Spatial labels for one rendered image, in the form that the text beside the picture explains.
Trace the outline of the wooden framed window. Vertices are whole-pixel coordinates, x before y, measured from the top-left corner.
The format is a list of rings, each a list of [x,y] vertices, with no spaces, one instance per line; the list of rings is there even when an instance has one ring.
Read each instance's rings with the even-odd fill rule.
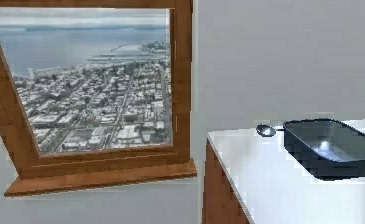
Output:
[[[10,197],[190,178],[193,0],[0,0]]]

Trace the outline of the black rectangular pan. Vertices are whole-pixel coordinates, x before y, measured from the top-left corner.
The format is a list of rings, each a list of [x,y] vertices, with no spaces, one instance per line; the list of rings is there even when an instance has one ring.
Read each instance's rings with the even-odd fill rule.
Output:
[[[365,131],[330,118],[286,121],[283,130],[284,148],[313,177],[365,177]]]

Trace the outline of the dark metal spoon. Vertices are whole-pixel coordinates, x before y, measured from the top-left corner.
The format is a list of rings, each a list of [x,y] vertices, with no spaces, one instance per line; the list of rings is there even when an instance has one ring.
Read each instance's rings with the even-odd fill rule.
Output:
[[[280,131],[284,131],[284,128],[275,128],[266,124],[259,124],[256,126],[256,132],[261,137],[274,137],[276,133]]]

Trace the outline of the wooden cabinet with white top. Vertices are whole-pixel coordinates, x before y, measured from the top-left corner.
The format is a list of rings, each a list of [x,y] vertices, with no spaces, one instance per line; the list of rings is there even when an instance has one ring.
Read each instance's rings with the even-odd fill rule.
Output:
[[[365,177],[322,181],[253,129],[207,134],[202,224],[365,224]]]

